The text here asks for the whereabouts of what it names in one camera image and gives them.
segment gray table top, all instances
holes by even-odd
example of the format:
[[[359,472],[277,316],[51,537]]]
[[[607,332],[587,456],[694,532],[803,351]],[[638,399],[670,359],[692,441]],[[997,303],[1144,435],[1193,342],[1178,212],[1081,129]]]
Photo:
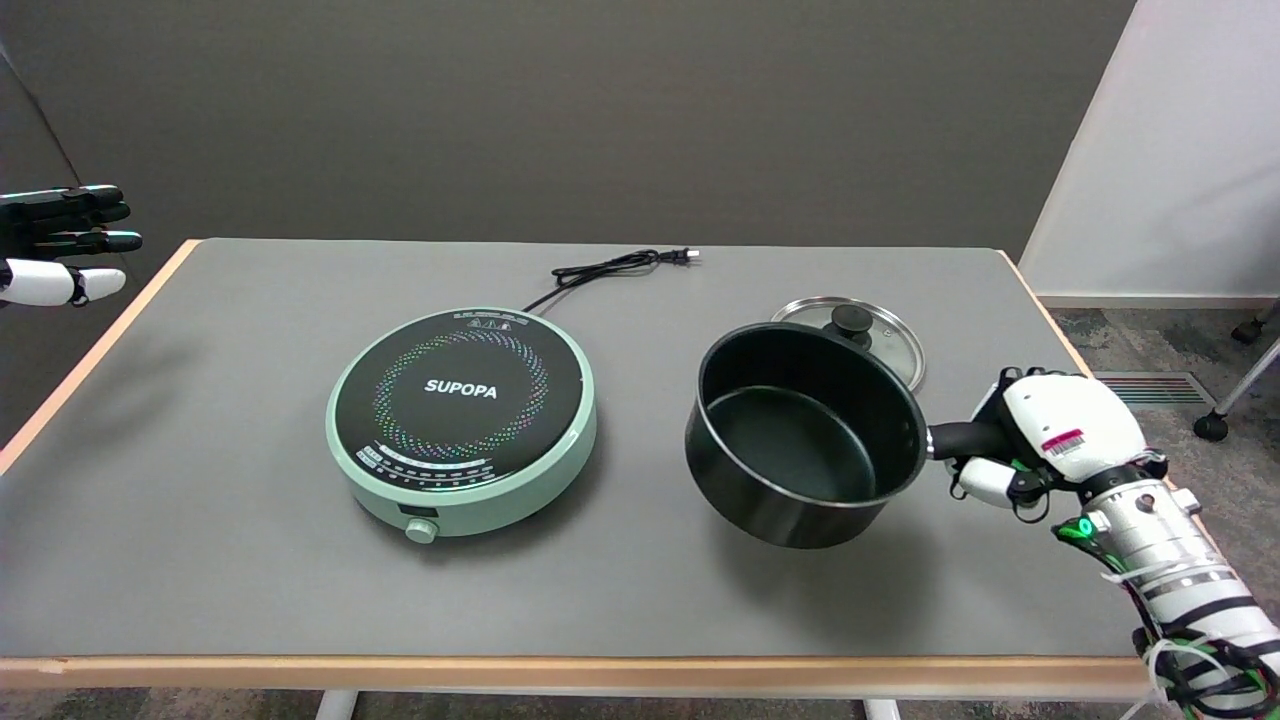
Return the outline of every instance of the gray table top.
[[[0,656],[1132,653],[1133,611],[1089,559],[951,500],[938,464],[826,551],[741,533],[685,466],[701,355],[797,297],[905,319],[931,421],[966,418],[1005,365],[1074,368],[995,251],[714,247],[599,281],[547,311],[599,393],[593,460],[563,497],[426,547],[356,505],[323,418],[369,342],[522,306],[550,268],[630,250],[204,242],[3,478]]]

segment floor vent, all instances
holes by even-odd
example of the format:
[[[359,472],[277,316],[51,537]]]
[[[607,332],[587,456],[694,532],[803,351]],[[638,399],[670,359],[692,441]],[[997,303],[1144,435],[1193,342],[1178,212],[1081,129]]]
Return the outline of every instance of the floor vent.
[[[1213,397],[1190,373],[1094,373],[1129,407],[1213,405]]]

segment chair wheel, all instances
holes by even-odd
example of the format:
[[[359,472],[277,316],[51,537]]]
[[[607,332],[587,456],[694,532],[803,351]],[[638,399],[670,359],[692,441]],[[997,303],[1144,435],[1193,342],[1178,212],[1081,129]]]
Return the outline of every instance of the chair wheel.
[[[1192,429],[1196,430],[1196,436],[1202,439],[1221,442],[1222,438],[1226,437],[1226,418],[1216,413],[1210,413],[1208,415],[1196,420]]]
[[[1260,337],[1262,337],[1262,323],[1257,320],[1245,320],[1239,325],[1235,325],[1235,329],[1231,331],[1231,337],[1243,345],[1253,345]]]

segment black saucepan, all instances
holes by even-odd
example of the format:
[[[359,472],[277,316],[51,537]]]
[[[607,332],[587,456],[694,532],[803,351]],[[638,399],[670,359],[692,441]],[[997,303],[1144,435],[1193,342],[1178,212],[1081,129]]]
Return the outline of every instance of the black saucepan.
[[[727,520],[773,544],[820,548],[865,530],[925,459],[1000,447],[991,433],[927,427],[902,380],[845,337],[760,323],[703,359],[685,457]]]

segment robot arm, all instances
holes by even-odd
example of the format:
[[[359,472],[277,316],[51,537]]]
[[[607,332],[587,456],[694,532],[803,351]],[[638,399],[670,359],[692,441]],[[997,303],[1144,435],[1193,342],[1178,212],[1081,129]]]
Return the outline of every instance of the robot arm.
[[[1006,369],[969,424],[1005,442],[934,455],[950,459],[952,496],[1034,523],[1051,492],[1074,493],[1080,515],[1053,536],[1105,565],[1103,578],[1128,593],[1142,619],[1134,648],[1170,701],[1202,717],[1280,716],[1280,630],[1194,521],[1196,497],[1164,482],[1165,455],[1110,388]]]
[[[137,250],[138,233],[102,229],[128,215],[110,184],[0,195],[0,302],[81,306],[118,292],[123,272],[54,260]]]

